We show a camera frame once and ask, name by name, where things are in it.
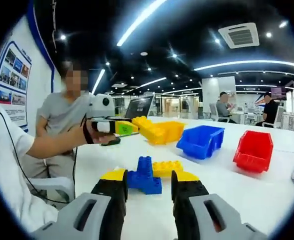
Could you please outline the person's left hand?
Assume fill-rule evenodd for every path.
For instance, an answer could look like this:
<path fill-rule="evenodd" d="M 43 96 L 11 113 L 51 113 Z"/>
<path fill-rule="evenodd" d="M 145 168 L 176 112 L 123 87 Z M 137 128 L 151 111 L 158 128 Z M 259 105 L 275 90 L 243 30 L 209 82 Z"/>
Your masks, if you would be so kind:
<path fill-rule="evenodd" d="M 82 124 L 82 131 L 87 144 L 108 144 L 116 139 L 113 133 L 104 133 L 94 130 L 90 121 Z"/>

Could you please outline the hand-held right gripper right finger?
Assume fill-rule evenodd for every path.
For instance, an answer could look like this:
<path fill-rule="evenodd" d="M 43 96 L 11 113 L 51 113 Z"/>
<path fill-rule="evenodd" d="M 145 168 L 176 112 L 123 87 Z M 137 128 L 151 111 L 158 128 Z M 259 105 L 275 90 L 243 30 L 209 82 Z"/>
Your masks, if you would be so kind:
<path fill-rule="evenodd" d="M 210 194 L 190 172 L 171 172 L 173 216 L 179 240 L 266 240 L 219 195 Z"/>

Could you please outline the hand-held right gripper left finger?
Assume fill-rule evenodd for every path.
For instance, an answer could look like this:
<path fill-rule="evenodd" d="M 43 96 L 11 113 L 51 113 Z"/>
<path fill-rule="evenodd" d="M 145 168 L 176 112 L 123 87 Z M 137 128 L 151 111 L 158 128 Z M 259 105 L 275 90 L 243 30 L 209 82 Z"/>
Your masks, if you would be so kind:
<path fill-rule="evenodd" d="M 57 220 L 31 234 L 33 240 L 119 240 L 126 202 L 127 173 L 124 168 L 105 173 L 90 193 L 82 193 L 62 208 Z"/>

